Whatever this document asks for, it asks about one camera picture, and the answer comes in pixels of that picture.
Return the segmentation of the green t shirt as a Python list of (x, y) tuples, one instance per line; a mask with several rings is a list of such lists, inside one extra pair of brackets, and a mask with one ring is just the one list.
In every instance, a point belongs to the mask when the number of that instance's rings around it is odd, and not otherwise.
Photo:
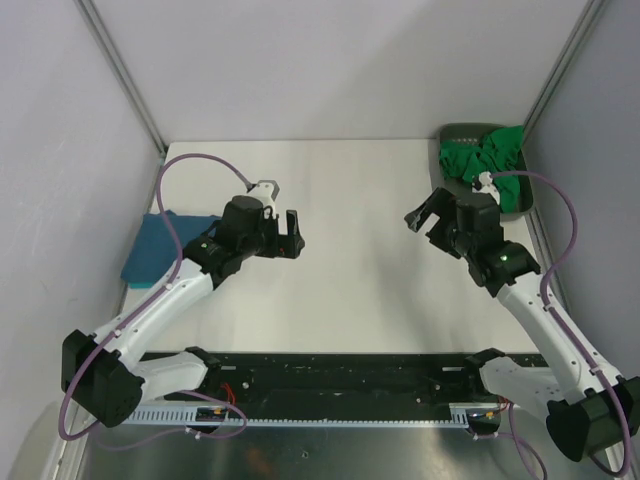
[(521, 125), (448, 124), (437, 135), (444, 180), (469, 190), (481, 173), (524, 170)]

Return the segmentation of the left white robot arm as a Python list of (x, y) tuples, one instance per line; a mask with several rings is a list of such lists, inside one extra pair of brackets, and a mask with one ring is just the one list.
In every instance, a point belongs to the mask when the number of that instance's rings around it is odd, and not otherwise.
[(200, 347), (145, 360), (151, 343), (178, 316), (212, 294), (251, 257), (296, 259), (305, 246), (298, 214), (286, 213), (279, 231), (275, 204), (237, 195), (220, 219), (183, 247), (181, 254), (138, 303), (91, 334), (79, 330), (62, 345), (63, 402), (75, 402), (98, 423), (115, 427), (148, 401), (181, 391), (214, 397), (221, 363)]

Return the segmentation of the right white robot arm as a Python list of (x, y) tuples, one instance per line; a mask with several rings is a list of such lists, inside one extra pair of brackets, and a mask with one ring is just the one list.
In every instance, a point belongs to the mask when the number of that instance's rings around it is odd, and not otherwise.
[(404, 220), (417, 232), (430, 216), (437, 218), (426, 234), (430, 243), (467, 263), (474, 282), (518, 321), (547, 364), (537, 372), (484, 350), (469, 359), (463, 393), (473, 401), (491, 394), (513, 401), (575, 462), (616, 444), (629, 448), (639, 429), (638, 378), (624, 378), (594, 348), (544, 286), (527, 248), (506, 239), (495, 198), (438, 187)]

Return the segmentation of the grey plastic tray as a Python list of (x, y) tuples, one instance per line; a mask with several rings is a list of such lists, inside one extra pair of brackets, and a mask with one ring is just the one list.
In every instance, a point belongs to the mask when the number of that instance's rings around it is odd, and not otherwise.
[[(505, 177), (500, 177), (495, 181), (495, 185), (500, 193), (502, 215), (506, 218), (515, 218), (522, 215), (528, 212), (533, 206), (531, 182), (528, 177), (517, 174), (519, 171), (525, 171), (527, 169), (525, 160), (524, 167), (524, 170), (505, 172), (507, 174)], [(468, 193), (472, 190), (472, 186), (469, 190), (466, 188), (460, 189), (445, 180), (444, 185), (456, 195)]]

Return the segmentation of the folded blue t shirt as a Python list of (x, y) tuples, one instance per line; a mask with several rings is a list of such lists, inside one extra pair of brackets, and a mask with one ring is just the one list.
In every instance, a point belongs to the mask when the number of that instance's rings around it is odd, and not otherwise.
[[(182, 247), (218, 220), (215, 215), (180, 215), (171, 210), (166, 214)], [(176, 257), (173, 238), (161, 215), (145, 214), (120, 277), (129, 288), (151, 288), (172, 267)]]

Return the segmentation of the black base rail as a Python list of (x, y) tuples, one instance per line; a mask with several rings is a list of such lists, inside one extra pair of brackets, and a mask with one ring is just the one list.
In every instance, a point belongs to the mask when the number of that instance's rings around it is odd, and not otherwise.
[(405, 397), (422, 403), (496, 402), (481, 385), (479, 367), (465, 353), (222, 353), (195, 390), (214, 394), (229, 387), (241, 404), (285, 394), (363, 394), (376, 399)]

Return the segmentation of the right aluminium frame post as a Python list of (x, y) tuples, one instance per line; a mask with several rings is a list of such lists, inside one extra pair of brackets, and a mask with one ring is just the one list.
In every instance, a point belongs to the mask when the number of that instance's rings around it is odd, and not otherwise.
[(604, 0), (589, 0), (586, 3), (524, 121), (523, 144), (526, 144), (531, 137), (537, 123), (543, 116), (570, 67), (585, 46), (606, 7), (607, 1)]

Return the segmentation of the aluminium frame post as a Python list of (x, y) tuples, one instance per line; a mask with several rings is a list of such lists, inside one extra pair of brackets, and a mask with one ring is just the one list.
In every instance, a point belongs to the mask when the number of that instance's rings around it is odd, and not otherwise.
[(74, 0), (78, 12), (85, 22), (90, 34), (94, 38), (96, 45), (105, 58), (116, 82), (119, 84), (125, 98), (138, 117), (143, 130), (154, 145), (158, 154), (164, 157), (168, 147), (159, 128), (153, 119), (146, 102), (144, 101), (137, 85), (129, 72), (129, 69), (114, 42), (107, 25), (95, 4), (91, 0)]
[(585, 46), (606, 7), (607, 1), (604, 0), (589, 0), (586, 3), (524, 121), (523, 144), (526, 144), (531, 137), (537, 123), (543, 116), (570, 67)]

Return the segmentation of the left aluminium frame post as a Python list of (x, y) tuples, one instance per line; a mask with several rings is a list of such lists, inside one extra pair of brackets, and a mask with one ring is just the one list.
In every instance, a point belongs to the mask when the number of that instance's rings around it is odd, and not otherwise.
[(90, 34), (94, 38), (96, 45), (105, 58), (116, 82), (119, 84), (125, 98), (138, 117), (143, 130), (154, 145), (158, 154), (164, 157), (168, 147), (159, 128), (153, 119), (146, 102), (144, 101), (137, 85), (129, 72), (129, 69), (114, 42), (107, 25), (95, 4), (91, 0), (74, 0), (78, 12), (85, 22)]

